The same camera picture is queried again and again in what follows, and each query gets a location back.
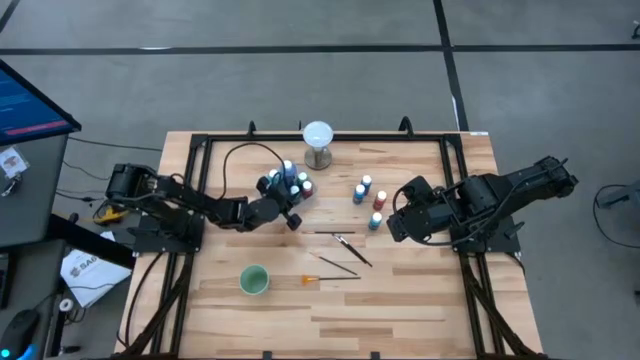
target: paper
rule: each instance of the paper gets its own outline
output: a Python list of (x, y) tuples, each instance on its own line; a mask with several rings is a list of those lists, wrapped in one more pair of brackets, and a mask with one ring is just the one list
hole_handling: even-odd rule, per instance
[(13, 179), (16, 175), (23, 173), (29, 168), (22, 155), (18, 152), (15, 146), (0, 152), (0, 167), (7, 174), (7, 178)]
[[(105, 231), (100, 236), (115, 241), (111, 231)], [(80, 306), (85, 308), (93, 305), (104, 294), (109, 292), (115, 284), (126, 279), (129, 275), (131, 275), (131, 270), (80, 250), (71, 251), (62, 260), (62, 267), (60, 268), (60, 276), (67, 283)], [(105, 284), (114, 285), (104, 286), (95, 290), (74, 289), (74, 286), (97, 288)]]

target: monitor screen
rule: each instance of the monitor screen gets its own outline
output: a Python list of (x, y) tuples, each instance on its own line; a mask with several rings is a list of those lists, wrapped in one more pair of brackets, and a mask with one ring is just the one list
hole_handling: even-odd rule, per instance
[(0, 67), (0, 145), (75, 131), (79, 124), (8, 65)]

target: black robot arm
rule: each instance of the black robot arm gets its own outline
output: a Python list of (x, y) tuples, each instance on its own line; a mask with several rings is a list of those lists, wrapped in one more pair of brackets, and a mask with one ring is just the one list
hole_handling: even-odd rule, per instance
[(256, 187), (262, 197), (249, 202), (247, 197), (214, 199), (176, 181), (181, 175), (162, 176), (143, 165), (117, 164), (106, 191), (110, 202), (128, 209), (143, 211), (157, 219), (174, 235), (187, 229), (192, 213), (206, 216), (223, 229), (239, 232), (253, 231), (260, 225), (274, 221), (279, 214), (287, 218), (287, 225), (295, 230), (302, 222), (297, 215), (289, 215), (293, 207), (287, 197), (283, 181), (270, 186), (262, 177)]
[[(564, 168), (565, 162), (548, 156), (508, 175), (471, 176), (448, 189), (432, 189), (418, 176), (396, 192), (387, 225), (397, 242), (410, 237), (433, 245), (431, 234), (448, 228), (454, 240), (446, 245), (482, 240), (492, 235), (500, 220), (531, 202), (571, 194), (578, 180)], [(400, 192), (407, 204), (396, 210)], [(512, 229), (514, 234), (521, 226)]]

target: gray carpet floor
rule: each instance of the gray carpet floor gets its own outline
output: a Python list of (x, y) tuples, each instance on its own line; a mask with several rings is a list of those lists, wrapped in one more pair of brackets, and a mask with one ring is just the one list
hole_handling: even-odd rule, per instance
[[(0, 11), (9, 0), (0, 1)], [(637, 0), (443, 0), (454, 45), (633, 43)], [(308, 44), (440, 44), (428, 0), (21, 0), (0, 49)], [(171, 130), (458, 128), (442, 53), (4, 56), (84, 126), (79, 137), (161, 147)], [(506, 173), (568, 157), (581, 181), (562, 201), (516, 216), (545, 351), (572, 359), (637, 359), (640, 250), (607, 242), (591, 205), (598, 188), (640, 179), (640, 52), (454, 53), (469, 129), (488, 131)], [(159, 154), (70, 142), (66, 160), (99, 176)], [(103, 190), (64, 168), (60, 188)], [(57, 198), (55, 210), (90, 216)], [(640, 246), (630, 204), (601, 212), (606, 231)], [(68, 327), (77, 357), (107, 356), (127, 285)]]

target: wooden tabletop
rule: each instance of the wooden tabletop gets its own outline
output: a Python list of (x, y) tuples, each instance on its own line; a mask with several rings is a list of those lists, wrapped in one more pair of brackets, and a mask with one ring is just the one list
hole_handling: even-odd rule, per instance
[[(168, 133), (160, 174), (184, 172), (191, 134)], [(488, 136), (462, 133), (462, 139), (470, 174), (497, 172)], [(208, 195), (221, 193), (222, 162), (237, 144), (214, 144)], [(307, 146), (303, 142), (266, 144), (282, 158), (292, 160), (299, 171), (307, 171), (317, 192), (294, 208), (303, 220), (296, 232), (286, 227), (282, 217), (250, 233), (207, 225), (202, 250), (195, 256), (180, 357), (257, 358), (264, 350), (273, 351), (278, 358), (366, 358), (372, 351), (380, 351), (383, 358), (474, 357), (458, 256), (449, 248), (425, 247), (410, 239), (395, 243), (384, 223), (377, 231), (367, 228), (377, 191), (384, 190), (391, 197), (417, 175), (434, 187), (445, 185), (438, 145), (334, 142), (330, 145), (332, 165), (310, 171), (304, 165)], [(453, 149), (450, 153), (457, 181)], [(198, 155), (197, 169), (200, 159), (202, 154)], [(277, 164), (262, 148), (237, 150), (227, 165), (227, 196), (255, 199), (259, 195), (256, 181)], [(364, 174), (373, 178), (371, 193), (361, 205), (354, 205), (353, 189)], [(385, 221), (390, 213), (389, 199), (382, 210)], [(358, 261), (330, 235), (316, 231), (355, 232), (344, 237), (373, 268)], [(448, 239), (446, 232), (434, 236), (434, 241)], [(303, 274), (350, 275), (311, 252), (346, 266), (362, 279), (303, 285)], [(136, 263), (125, 314), (153, 257), (144, 255)], [(503, 254), (489, 254), (487, 259), (498, 309), (525, 344), (541, 351), (522, 270)], [(271, 276), (269, 290), (261, 296), (247, 296), (238, 285), (240, 273), (251, 264), (262, 264)], [(166, 256), (143, 285), (134, 309), (134, 335), (157, 309), (165, 267)], [(485, 342), (491, 349), (488, 321), (483, 311), (481, 314)], [(163, 350), (168, 350), (173, 326), (173, 316), (168, 319)]]

